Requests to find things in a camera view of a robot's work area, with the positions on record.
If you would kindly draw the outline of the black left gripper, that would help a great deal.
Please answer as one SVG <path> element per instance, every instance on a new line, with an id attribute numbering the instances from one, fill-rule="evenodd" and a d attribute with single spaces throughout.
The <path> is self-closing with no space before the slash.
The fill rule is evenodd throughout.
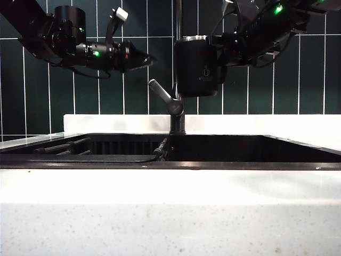
<path id="1" fill-rule="evenodd" d="M 80 59 L 80 66 L 120 72 L 145 68 L 157 62 L 157 58 L 139 50 L 132 41 L 114 42 L 109 46 L 88 41 L 76 46 L 76 57 Z"/>

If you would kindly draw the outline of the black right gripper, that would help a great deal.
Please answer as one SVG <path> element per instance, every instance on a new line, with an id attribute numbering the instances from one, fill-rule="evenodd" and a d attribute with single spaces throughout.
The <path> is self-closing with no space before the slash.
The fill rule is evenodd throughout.
<path id="1" fill-rule="evenodd" d="M 269 58 L 263 57 L 270 48 L 270 34 L 264 31 L 246 34 L 227 33 L 225 35 L 209 35 L 208 44 L 225 48 L 225 66 L 266 67 Z"/>

